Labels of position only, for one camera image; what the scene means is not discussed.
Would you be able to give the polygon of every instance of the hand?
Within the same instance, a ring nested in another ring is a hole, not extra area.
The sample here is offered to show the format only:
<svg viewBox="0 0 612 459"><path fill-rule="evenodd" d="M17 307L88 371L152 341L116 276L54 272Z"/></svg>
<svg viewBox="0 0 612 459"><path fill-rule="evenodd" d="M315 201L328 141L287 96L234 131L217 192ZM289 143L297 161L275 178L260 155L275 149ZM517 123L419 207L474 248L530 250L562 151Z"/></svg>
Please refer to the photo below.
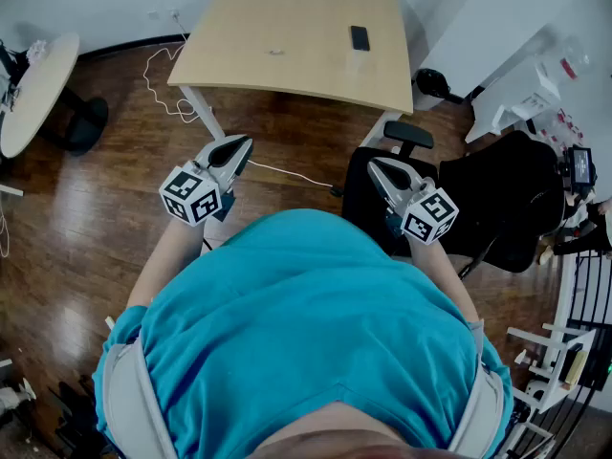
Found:
<svg viewBox="0 0 612 459"><path fill-rule="evenodd" d="M601 216L605 215L607 211L612 208L612 197L605 202L602 202L600 206L597 208L597 211Z"/></svg>
<svg viewBox="0 0 612 459"><path fill-rule="evenodd" d="M565 203L568 206L573 207L574 204L576 203L577 197L578 197L578 194L571 194L569 192L565 192Z"/></svg>

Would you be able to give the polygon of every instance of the smartphone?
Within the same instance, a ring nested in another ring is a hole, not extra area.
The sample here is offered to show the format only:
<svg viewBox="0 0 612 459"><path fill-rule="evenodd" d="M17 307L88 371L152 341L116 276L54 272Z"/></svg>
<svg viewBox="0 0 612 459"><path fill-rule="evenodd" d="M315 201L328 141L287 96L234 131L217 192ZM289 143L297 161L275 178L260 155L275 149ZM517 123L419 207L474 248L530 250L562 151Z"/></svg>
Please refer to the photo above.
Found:
<svg viewBox="0 0 612 459"><path fill-rule="evenodd" d="M370 51L370 40L367 38L367 29L360 26L351 26L351 39L353 49L358 51Z"/></svg>

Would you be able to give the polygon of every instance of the table top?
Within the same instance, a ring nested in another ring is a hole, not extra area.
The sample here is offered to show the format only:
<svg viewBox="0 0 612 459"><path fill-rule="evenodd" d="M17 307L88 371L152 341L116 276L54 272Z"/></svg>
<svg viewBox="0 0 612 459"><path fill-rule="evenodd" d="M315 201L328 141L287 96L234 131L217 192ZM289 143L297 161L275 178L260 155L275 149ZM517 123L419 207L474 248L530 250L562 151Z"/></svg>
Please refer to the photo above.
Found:
<svg viewBox="0 0 612 459"><path fill-rule="evenodd" d="M370 51L353 49L350 27ZM213 0L169 85L335 98L412 113L399 0Z"/></svg>
<svg viewBox="0 0 612 459"><path fill-rule="evenodd" d="M36 135L77 63L78 35L75 33L63 34L47 47L47 56L21 77L12 111L5 112L0 149L7 158L21 153Z"/></svg>

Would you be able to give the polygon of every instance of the chair armrest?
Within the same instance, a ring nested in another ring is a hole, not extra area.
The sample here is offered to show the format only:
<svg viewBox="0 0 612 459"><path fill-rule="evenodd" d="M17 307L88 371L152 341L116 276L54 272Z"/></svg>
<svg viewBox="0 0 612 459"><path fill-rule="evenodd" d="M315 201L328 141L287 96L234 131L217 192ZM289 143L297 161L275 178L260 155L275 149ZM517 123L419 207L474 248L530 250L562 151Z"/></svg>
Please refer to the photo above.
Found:
<svg viewBox="0 0 612 459"><path fill-rule="evenodd" d="M384 125L383 133L386 138L391 138L392 140L411 142L416 146L427 149L433 148L433 137L425 129L413 126L412 124L390 120Z"/></svg>

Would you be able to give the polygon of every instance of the teal t-shirt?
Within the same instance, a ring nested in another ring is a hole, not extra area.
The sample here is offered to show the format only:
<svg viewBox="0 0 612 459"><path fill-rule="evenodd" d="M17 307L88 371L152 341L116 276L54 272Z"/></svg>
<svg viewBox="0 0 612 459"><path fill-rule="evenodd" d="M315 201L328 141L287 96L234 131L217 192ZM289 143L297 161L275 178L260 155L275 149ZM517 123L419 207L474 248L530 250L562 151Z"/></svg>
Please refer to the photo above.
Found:
<svg viewBox="0 0 612 459"><path fill-rule="evenodd" d="M179 457L243 458L334 401L446 448L465 410L477 352L458 308L419 270L332 214L263 218L201 256L146 309L126 310L104 344L142 332L144 357ZM510 373L486 340L483 362ZM98 399L98 428L110 435Z"/></svg>

